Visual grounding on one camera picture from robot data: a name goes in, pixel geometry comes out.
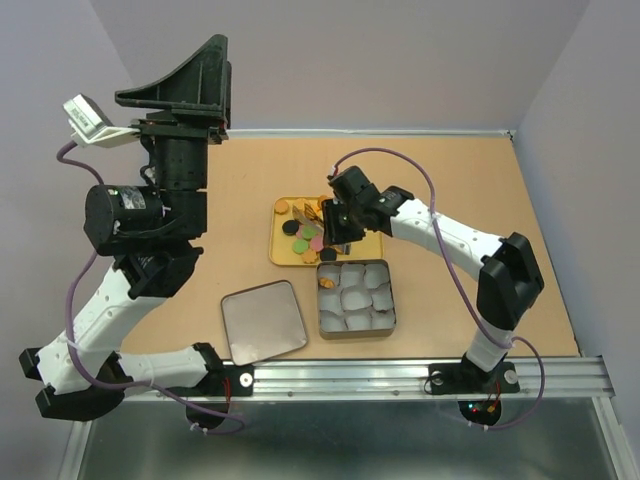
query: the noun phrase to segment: orange token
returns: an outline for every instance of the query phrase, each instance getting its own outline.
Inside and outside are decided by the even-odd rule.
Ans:
[[[335,288],[336,284],[329,278],[319,278],[318,283],[322,288]]]
[[[284,215],[285,213],[287,213],[289,211],[289,202],[287,202],[284,198],[281,198],[273,206],[273,210],[278,215]]]
[[[296,198],[293,201],[293,206],[296,207],[298,210],[300,210],[300,213],[304,213],[304,206],[307,205],[308,203],[309,202],[304,198]]]
[[[302,258],[302,261],[307,264],[316,263],[316,260],[318,260],[318,254],[313,250],[307,250],[300,255],[300,257]]]
[[[318,201],[317,201],[318,208],[320,210],[322,210],[322,202],[324,202],[325,200],[330,200],[330,199],[331,199],[331,197],[328,197],[326,195],[320,195],[318,197]]]

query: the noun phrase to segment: cable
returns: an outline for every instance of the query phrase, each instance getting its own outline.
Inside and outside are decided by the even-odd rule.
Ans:
[[[231,380],[229,377],[222,382],[224,384],[224,397],[227,400],[227,407],[231,406]]]
[[[464,288],[462,287],[462,283],[460,282],[460,278],[458,278],[458,274],[456,273],[455,269],[453,268],[453,262],[451,261],[451,257],[449,257],[449,253],[448,253],[448,251],[447,251],[447,249],[445,247],[444,239],[442,238],[442,232],[440,231],[440,226],[438,225],[438,219],[436,218],[436,187],[433,185],[433,181],[431,180],[431,177],[429,176],[427,171],[422,167],[422,165],[420,165],[415,160],[407,157],[403,153],[396,152],[395,150],[391,150],[389,148],[367,147],[367,148],[361,148],[360,150],[355,150],[355,151],[353,151],[351,153],[348,153],[344,157],[342,157],[340,160],[338,160],[333,165],[333,167],[332,167],[332,172],[333,173],[331,173],[330,175],[335,176],[338,173],[338,167],[345,160],[347,160],[347,159],[349,159],[349,158],[351,158],[351,157],[353,157],[355,155],[359,155],[361,153],[367,153],[367,152],[388,153],[389,155],[393,155],[393,156],[399,157],[399,158],[403,159],[404,161],[409,162],[414,167],[416,167],[418,169],[418,171],[422,174],[424,179],[427,181],[427,184],[429,185],[429,191],[431,193],[431,198],[429,200],[429,213],[431,214],[431,224],[433,225],[433,230],[434,230],[434,232],[436,234],[436,239],[438,240],[438,246],[440,247],[440,251],[442,252],[442,258],[444,259],[444,263],[447,266],[447,270],[449,270],[449,274],[451,275],[451,279],[453,280],[453,283],[455,284],[456,288],[458,289],[458,292],[460,293],[460,296],[462,297],[462,301],[466,305],[467,310],[469,310],[469,313],[471,314],[471,317],[473,318],[473,321],[476,322],[476,325],[478,326],[478,329],[495,346],[497,346],[499,348],[504,348],[506,350],[509,350],[512,347],[511,344],[502,343],[502,342],[496,340],[495,338],[493,338],[491,336],[491,334],[489,333],[489,331],[486,329],[486,327],[482,324],[482,321],[480,320],[480,317],[476,313],[476,310],[473,308],[473,304],[471,303],[471,300],[469,300],[469,296],[467,295],[467,292],[465,292]]]
[[[60,151],[58,152],[58,154],[56,155],[56,159],[64,164],[67,165],[73,165],[76,167],[80,167],[83,168],[85,170],[87,170],[88,172],[90,172],[98,181],[98,183],[100,184],[104,184],[104,181],[102,180],[102,177],[100,176],[100,174],[93,169],[91,166],[82,163],[82,162],[78,162],[75,160],[70,160],[68,158],[64,158],[65,155],[67,153],[69,153],[71,150],[73,150],[75,147],[77,146],[77,144],[75,142],[69,142],[68,144],[66,144],[64,147],[62,147],[60,149]],[[85,276],[85,274],[89,271],[89,269],[91,268],[91,266],[93,265],[93,263],[96,261],[96,258],[98,257],[98,253],[97,252],[93,252],[91,254],[91,257],[89,258],[89,261],[85,264],[85,266],[82,268],[82,270],[80,271],[80,273],[78,274],[78,276],[73,280],[73,282],[71,282],[71,285],[69,286],[69,290],[67,291],[67,298],[65,301],[65,334],[67,336],[67,339],[69,340],[69,345],[67,346],[69,349],[69,357],[71,358],[71,363],[73,363],[73,366],[75,367],[75,369],[78,371],[78,373],[82,376],[82,378],[84,378],[87,382],[89,382],[89,384],[93,385],[94,387],[97,388],[101,388],[103,390],[124,390],[127,388],[132,388],[132,387],[149,387],[153,390],[156,390],[158,392],[160,392],[162,395],[169,397],[173,400],[175,400],[176,402],[184,405],[187,408],[190,408],[192,410],[196,410],[197,412],[203,413],[205,415],[211,415],[214,417],[222,417],[225,419],[229,419],[229,420],[233,420],[235,422],[238,423],[238,426],[230,431],[225,431],[225,432],[216,432],[216,431],[209,431],[207,433],[213,434],[213,435],[226,435],[226,434],[231,434],[231,433],[236,433],[239,432],[240,430],[242,430],[243,428],[245,428],[246,423],[244,421],[244,419],[238,415],[230,415],[230,414],[225,414],[225,413],[220,413],[220,412],[216,412],[215,410],[209,410],[207,408],[201,407],[193,402],[190,402],[188,400],[185,400],[184,398],[176,395],[175,393],[171,392],[170,390],[161,387],[159,385],[154,385],[153,383],[149,383],[149,382],[145,382],[145,381],[135,381],[135,382],[127,382],[127,383],[118,383],[118,384],[113,384],[113,383],[107,383],[107,382],[103,382],[101,380],[98,380],[97,378],[94,378],[88,371],[87,369],[84,367],[84,365],[82,364],[82,361],[80,360],[80,357],[78,355],[78,351],[76,350],[76,348],[73,346],[75,345],[75,332],[73,329],[73,298],[75,296],[75,292],[76,289],[78,287],[78,284],[80,283],[80,280],[82,280],[82,278]]]
[[[430,195],[430,200],[429,200],[429,213],[431,214],[431,223],[433,225],[433,230],[434,230],[434,232],[436,234],[436,238],[438,240],[438,246],[440,247],[440,251],[442,252],[442,258],[444,259],[444,263],[447,266],[447,270],[449,270],[449,274],[451,275],[451,279],[453,280],[453,283],[456,285],[456,288],[458,289],[458,292],[460,293],[460,296],[462,297],[462,300],[464,301],[464,304],[466,305],[467,310],[469,310],[469,313],[471,314],[471,317],[473,318],[473,320],[475,321],[476,325],[478,326],[478,329],[484,334],[485,337],[487,337],[489,339],[489,341],[491,343],[493,343],[494,345],[496,345],[499,348],[504,348],[504,349],[509,350],[513,346],[513,342],[514,341],[520,341],[520,342],[524,343],[527,347],[529,347],[529,349],[533,352],[534,356],[536,357],[536,360],[538,361],[538,365],[540,366],[540,390],[538,392],[538,396],[536,397],[536,401],[533,404],[533,406],[531,407],[531,409],[529,409],[527,412],[525,412],[519,418],[517,418],[517,419],[515,419],[515,420],[513,420],[511,422],[507,422],[507,423],[504,423],[502,425],[497,425],[497,426],[492,426],[492,427],[489,427],[487,425],[484,425],[484,426],[480,425],[480,426],[483,427],[485,430],[504,430],[504,429],[519,425],[520,423],[525,421],[527,418],[529,418],[533,414],[533,412],[536,411],[536,409],[540,405],[540,402],[542,401],[542,396],[544,395],[544,387],[545,387],[545,383],[546,383],[546,375],[545,375],[545,370],[544,370],[544,364],[542,363],[542,358],[540,357],[540,354],[538,353],[536,348],[533,346],[533,344],[531,342],[529,342],[529,340],[527,340],[526,338],[523,338],[523,337],[519,337],[519,336],[511,337],[511,344],[506,344],[506,343],[499,342],[498,340],[496,340],[495,338],[493,338],[491,336],[491,334],[487,331],[485,326],[482,324],[482,322],[480,320],[480,317],[478,316],[478,314],[476,313],[475,309],[473,308],[471,300],[469,300],[467,292],[465,292],[464,288],[462,287],[462,283],[460,283],[460,279],[458,278],[458,274],[456,273],[456,271],[453,268],[453,262],[451,261],[451,258],[449,257],[449,253],[447,252],[447,248],[446,248],[446,246],[444,244],[444,239],[442,238],[442,232],[440,231],[440,226],[438,225],[438,220],[436,218],[436,189],[435,189],[435,186],[433,184],[433,181],[431,180],[431,177],[429,176],[427,171],[422,167],[422,165],[420,165],[418,162],[416,162],[412,158],[404,155],[403,153],[396,152],[395,150],[391,150],[389,148],[367,147],[367,148],[361,148],[359,150],[355,150],[355,151],[353,151],[351,153],[348,153],[345,156],[343,156],[340,160],[338,160],[333,165],[333,167],[331,168],[331,171],[329,172],[329,176],[337,175],[338,174],[338,167],[345,160],[347,160],[347,159],[349,159],[349,158],[351,158],[351,157],[353,157],[355,155],[359,155],[361,153],[367,153],[367,152],[387,153],[389,155],[393,155],[395,157],[401,158],[401,159],[405,160],[406,162],[409,162],[416,169],[418,169],[418,171],[422,174],[424,179],[427,181],[427,184],[429,185],[429,191],[430,191],[430,194],[431,194]],[[423,390],[425,391],[425,393],[427,393],[427,383],[430,380],[431,380],[431,377],[427,378],[427,380],[424,383]]]
[[[422,385],[422,390],[424,390],[424,393],[426,393],[427,395],[433,395],[433,393],[427,390],[427,384],[431,383],[437,377],[441,377],[441,376],[442,376],[442,373],[440,372],[432,373],[431,375],[429,375],[424,381],[424,385]]]
[[[155,183],[154,179],[152,179],[149,176],[149,173],[148,173],[149,170],[152,170],[155,168],[155,164],[156,164],[155,144],[153,142],[153,139],[146,135],[143,135],[140,138],[140,144],[144,147],[144,149],[149,154],[149,163],[147,165],[140,167],[140,170],[138,172],[140,173],[140,177],[142,177],[142,179],[147,184],[147,186],[158,191],[159,190],[158,185]]]
[[[534,347],[533,344],[529,340],[527,340],[526,338],[519,337],[519,336],[514,336],[514,337],[511,338],[511,340],[520,341],[520,342],[524,343],[527,347],[529,347],[529,349],[533,352],[533,355],[536,357],[536,360],[538,361],[538,366],[540,367],[540,390],[538,390],[538,396],[536,397],[536,400],[533,403],[533,406],[529,410],[527,410],[525,413],[520,415],[515,420],[512,420],[512,421],[507,422],[507,423],[503,423],[501,425],[494,425],[492,427],[483,426],[483,428],[485,428],[486,430],[493,430],[493,431],[506,430],[507,428],[511,428],[511,427],[515,427],[516,425],[520,425],[527,418],[529,418],[531,415],[533,415],[533,413],[538,409],[538,407],[540,406],[540,403],[542,402],[542,396],[544,395],[544,388],[545,388],[546,381],[547,381],[547,375],[546,375],[546,372],[544,370],[544,363],[542,362],[542,357],[540,356],[540,353],[538,353],[538,350],[536,350],[536,347]]]
[[[491,408],[495,409],[498,406],[498,402],[500,401],[500,395],[502,395],[502,392],[500,391],[500,381],[496,380],[496,399],[493,402],[493,404],[491,405]]]
[[[133,239],[140,239],[140,240],[153,239],[158,237],[159,235],[166,235],[167,233],[172,232],[173,230],[181,226],[185,222],[185,220],[186,220],[186,216],[181,215],[178,218],[174,218],[169,223],[166,223],[163,226],[158,227],[154,230],[132,230],[132,231],[122,230],[122,231],[119,231],[118,234],[126,238],[133,238]]]

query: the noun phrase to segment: colored token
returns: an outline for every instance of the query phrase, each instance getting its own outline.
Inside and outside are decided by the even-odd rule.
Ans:
[[[309,226],[302,227],[302,238],[304,238],[305,240],[311,240],[317,234],[318,232],[316,232],[313,228]]]
[[[314,252],[321,252],[322,249],[324,248],[324,244],[322,243],[322,237],[320,235],[316,235],[315,237],[313,237],[309,242],[309,246],[311,247],[311,250],[313,250]]]
[[[273,206],[273,210],[278,215],[284,215],[285,213],[287,213],[289,211],[289,202],[287,202],[284,198],[281,198]]]
[[[313,250],[307,250],[300,257],[304,263],[316,263],[316,260],[318,260],[318,254]]]
[[[323,248],[320,252],[320,260],[323,262],[333,262],[338,258],[338,252],[333,248]]]
[[[329,278],[319,278],[318,283],[322,288],[335,288],[336,284]]]
[[[304,206],[307,205],[308,203],[309,202],[307,200],[305,200],[304,198],[296,198],[293,201],[293,206],[296,207],[301,212],[304,212]]]
[[[282,224],[282,231],[285,235],[295,235],[299,228],[300,224],[295,220],[287,220]]]
[[[331,199],[331,197],[327,197],[326,195],[320,195],[318,197],[318,201],[316,202],[317,205],[318,205],[318,208],[320,210],[322,210],[322,202],[324,202],[325,200],[330,200],[330,199]]]
[[[298,238],[295,242],[293,242],[293,251],[298,255],[302,255],[304,252],[309,250],[309,242],[302,238]]]

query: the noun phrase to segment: pink token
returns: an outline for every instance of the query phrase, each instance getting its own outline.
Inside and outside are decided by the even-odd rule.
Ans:
[[[321,251],[324,248],[324,245],[322,244],[322,236],[316,235],[313,237],[309,242],[309,245],[311,246],[311,250],[314,252]]]

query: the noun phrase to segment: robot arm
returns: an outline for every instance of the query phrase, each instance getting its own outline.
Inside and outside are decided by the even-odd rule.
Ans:
[[[151,385],[165,395],[222,395],[228,371],[209,344],[154,355],[119,350],[135,325],[189,280],[203,252],[190,241],[207,229],[208,145],[227,138],[226,51],[226,37],[216,35],[158,82],[117,92],[120,105],[160,110],[131,127],[113,126],[83,95],[64,104],[75,143],[61,150],[61,162],[78,165],[63,158],[76,144],[111,148],[139,140],[149,165],[141,170],[146,186],[104,185],[98,176],[87,194],[85,233],[97,254],[115,262],[75,319],[67,317],[64,332],[20,355],[25,376],[44,384],[36,397],[43,417],[93,420]]]
[[[436,219],[447,258],[478,282],[479,330],[460,364],[464,378],[457,382],[480,390],[493,382],[513,330],[544,288],[529,241],[517,233],[502,238],[438,212],[432,215],[427,205],[398,187],[381,193],[358,167],[329,180],[336,198],[323,204],[325,245],[358,241],[372,230],[443,255]]]

